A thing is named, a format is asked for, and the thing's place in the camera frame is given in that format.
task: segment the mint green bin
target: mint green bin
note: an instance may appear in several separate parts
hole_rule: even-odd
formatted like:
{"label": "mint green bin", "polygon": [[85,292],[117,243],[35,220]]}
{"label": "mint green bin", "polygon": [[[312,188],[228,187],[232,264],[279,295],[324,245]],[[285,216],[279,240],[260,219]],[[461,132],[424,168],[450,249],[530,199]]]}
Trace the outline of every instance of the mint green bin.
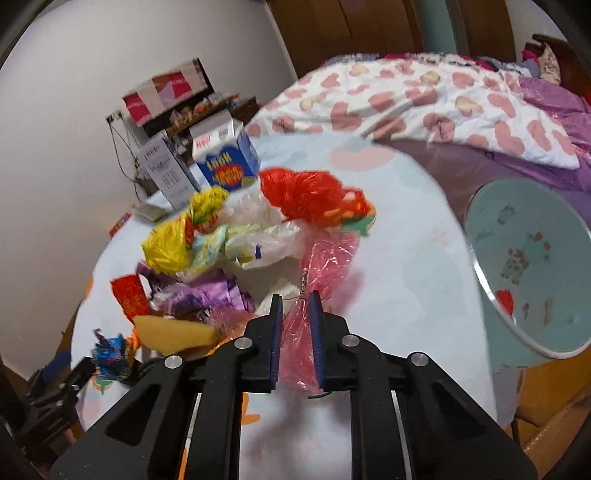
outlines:
{"label": "mint green bin", "polygon": [[493,372],[589,346],[591,235],[567,202],[531,180],[495,180],[474,195],[465,230]]}

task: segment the yellow sponge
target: yellow sponge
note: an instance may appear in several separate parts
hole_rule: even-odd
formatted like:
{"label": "yellow sponge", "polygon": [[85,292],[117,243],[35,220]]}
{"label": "yellow sponge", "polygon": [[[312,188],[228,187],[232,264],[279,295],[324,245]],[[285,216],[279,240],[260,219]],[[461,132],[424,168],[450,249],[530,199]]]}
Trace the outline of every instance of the yellow sponge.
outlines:
{"label": "yellow sponge", "polygon": [[215,328],[199,322],[138,315],[134,317],[134,323],[142,344],[164,355],[212,345],[218,340]]}

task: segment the silver screw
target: silver screw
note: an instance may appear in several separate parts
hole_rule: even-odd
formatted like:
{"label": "silver screw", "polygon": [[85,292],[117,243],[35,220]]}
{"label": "silver screw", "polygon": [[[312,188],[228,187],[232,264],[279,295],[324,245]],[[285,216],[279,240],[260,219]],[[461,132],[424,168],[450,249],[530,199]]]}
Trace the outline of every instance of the silver screw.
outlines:
{"label": "silver screw", "polygon": [[252,340],[248,337],[240,337],[234,340],[234,346],[240,350],[246,350],[247,348],[252,347]]}
{"label": "silver screw", "polygon": [[429,357],[424,353],[413,353],[413,355],[410,358],[410,361],[413,363],[413,365],[416,365],[417,367],[424,367],[429,363]]}
{"label": "silver screw", "polygon": [[345,335],[341,338],[341,343],[345,346],[358,346],[359,345],[359,337],[355,335]]}
{"label": "silver screw", "polygon": [[171,355],[164,361],[164,366],[169,369],[175,369],[183,364],[183,359],[178,355]]}

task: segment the wooden wardrobe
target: wooden wardrobe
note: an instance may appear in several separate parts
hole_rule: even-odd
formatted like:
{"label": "wooden wardrobe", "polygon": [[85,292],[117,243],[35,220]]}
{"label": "wooden wardrobe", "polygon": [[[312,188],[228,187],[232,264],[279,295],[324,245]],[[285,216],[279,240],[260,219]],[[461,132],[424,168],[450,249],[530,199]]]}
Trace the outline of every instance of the wooden wardrobe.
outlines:
{"label": "wooden wardrobe", "polygon": [[[504,0],[442,1],[457,52],[515,60]],[[424,51],[414,0],[268,0],[298,76],[347,53]]]}

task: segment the white table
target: white table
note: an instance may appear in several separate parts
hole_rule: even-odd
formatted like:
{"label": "white table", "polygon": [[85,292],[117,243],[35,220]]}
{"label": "white table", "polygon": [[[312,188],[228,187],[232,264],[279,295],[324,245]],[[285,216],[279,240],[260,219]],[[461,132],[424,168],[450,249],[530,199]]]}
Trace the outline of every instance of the white table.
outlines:
{"label": "white table", "polygon": [[[297,134],[253,143],[262,167],[330,170],[345,186],[365,192],[377,219],[333,298],[337,313],[352,333],[384,352],[429,354],[496,419],[478,288],[462,230],[437,183],[409,156],[358,137]],[[151,202],[167,204],[161,193]],[[107,336],[131,332],[109,281],[134,271],[142,258],[140,242],[150,230],[132,217],[101,255],[76,320],[73,365],[89,354],[95,342],[92,329],[101,328]],[[280,274],[297,278],[294,264],[240,272],[239,285],[260,301],[266,292],[256,285]],[[80,395],[83,427],[89,428],[125,392],[118,382],[89,383]],[[270,395],[251,394],[247,413],[261,418],[242,428],[242,479],[350,478],[347,393],[308,400],[279,388]]]}

